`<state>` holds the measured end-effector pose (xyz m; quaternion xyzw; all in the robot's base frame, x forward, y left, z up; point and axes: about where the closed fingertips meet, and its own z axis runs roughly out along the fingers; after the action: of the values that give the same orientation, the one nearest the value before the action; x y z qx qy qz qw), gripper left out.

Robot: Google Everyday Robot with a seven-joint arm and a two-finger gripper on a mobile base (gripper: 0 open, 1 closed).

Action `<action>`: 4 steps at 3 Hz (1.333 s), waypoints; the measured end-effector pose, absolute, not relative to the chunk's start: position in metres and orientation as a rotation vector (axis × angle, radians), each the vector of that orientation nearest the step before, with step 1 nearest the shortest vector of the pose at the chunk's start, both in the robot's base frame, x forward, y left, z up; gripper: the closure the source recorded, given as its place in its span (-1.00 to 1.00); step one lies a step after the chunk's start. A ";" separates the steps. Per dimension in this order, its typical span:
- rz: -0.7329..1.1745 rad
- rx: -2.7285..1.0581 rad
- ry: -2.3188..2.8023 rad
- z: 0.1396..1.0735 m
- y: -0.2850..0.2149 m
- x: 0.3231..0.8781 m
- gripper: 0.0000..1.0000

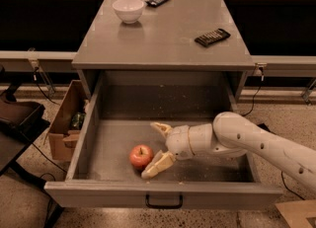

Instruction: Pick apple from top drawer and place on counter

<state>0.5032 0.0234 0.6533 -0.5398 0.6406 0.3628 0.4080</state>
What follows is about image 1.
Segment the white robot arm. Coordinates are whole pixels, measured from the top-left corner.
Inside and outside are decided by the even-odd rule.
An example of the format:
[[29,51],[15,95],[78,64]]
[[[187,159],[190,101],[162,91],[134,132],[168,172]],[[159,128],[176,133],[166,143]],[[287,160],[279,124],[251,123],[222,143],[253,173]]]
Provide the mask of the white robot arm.
[[316,190],[316,151],[263,130],[243,116],[224,112],[212,123],[194,126],[153,122],[165,138],[167,150],[158,152],[141,173],[145,180],[169,169],[176,161],[201,153],[239,157],[252,152],[270,162],[305,187]]

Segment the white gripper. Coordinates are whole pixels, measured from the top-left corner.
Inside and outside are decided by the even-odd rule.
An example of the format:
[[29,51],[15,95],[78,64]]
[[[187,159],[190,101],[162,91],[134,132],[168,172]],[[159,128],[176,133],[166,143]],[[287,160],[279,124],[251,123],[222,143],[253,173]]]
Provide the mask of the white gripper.
[[169,151],[158,151],[152,161],[141,173],[141,178],[148,180],[159,173],[172,167],[178,160],[192,159],[194,153],[189,142],[189,127],[187,125],[172,127],[161,122],[151,122],[150,126],[166,138],[166,146]]

